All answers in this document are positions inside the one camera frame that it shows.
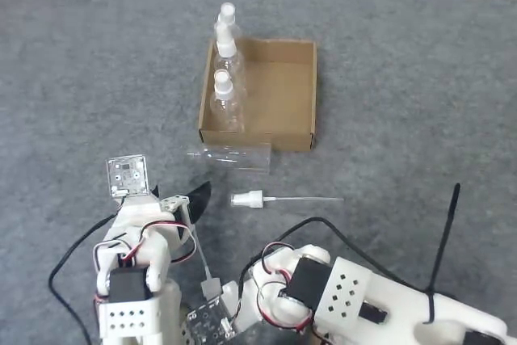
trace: cardboard box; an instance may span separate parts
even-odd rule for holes
[[[303,40],[242,39],[246,58],[246,128],[225,131],[210,111],[214,43],[208,50],[199,132],[209,145],[270,143],[281,151],[309,151],[316,131],[316,44]]]

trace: red wire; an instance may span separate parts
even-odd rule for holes
[[[279,281],[276,281],[276,280],[272,280],[271,282],[266,282],[263,284],[263,286],[261,288],[263,288],[264,286],[268,285],[268,284],[284,284],[282,282],[279,282]],[[260,302],[259,302],[259,298],[260,298],[260,290],[257,292],[257,308],[258,308],[258,311],[260,312],[260,315],[262,315],[262,317],[264,318],[264,321],[266,321],[267,323],[269,323],[270,325],[274,326],[274,327],[278,327],[279,329],[285,329],[285,330],[295,330],[295,331],[301,331],[303,330],[308,324],[311,323],[312,321],[312,314],[310,314],[303,322],[299,323],[298,325],[296,326],[284,326],[284,325],[280,325],[278,322],[275,322],[275,320],[273,320],[271,317],[269,317],[263,310],[262,308],[260,307]]]
[[[176,226],[182,226],[182,227],[185,227],[185,228],[188,228],[188,226],[186,224],[183,224],[182,222],[177,222],[177,221],[168,221],[168,220],[157,220],[157,221],[151,221],[150,223],[147,223],[145,224],[144,226],[142,226],[142,229],[140,230],[140,241],[138,242],[138,244],[136,244],[133,249],[127,254],[124,256],[124,258],[122,259],[123,262],[127,262],[128,260],[130,260],[134,255],[137,254],[138,250],[140,249],[142,243],[144,242],[144,231],[153,226],[153,225],[156,225],[156,224],[159,224],[159,225],[163,225],[163,224],[166,224],[166,225],[176,225]],[[175,259],[173,260],[173,263],[179,263],[183,260],[186,260],[186,259],[189,259],[192,255],[194,254],[193,251],[189,252],[188,254],[178,258],[178,259]]]

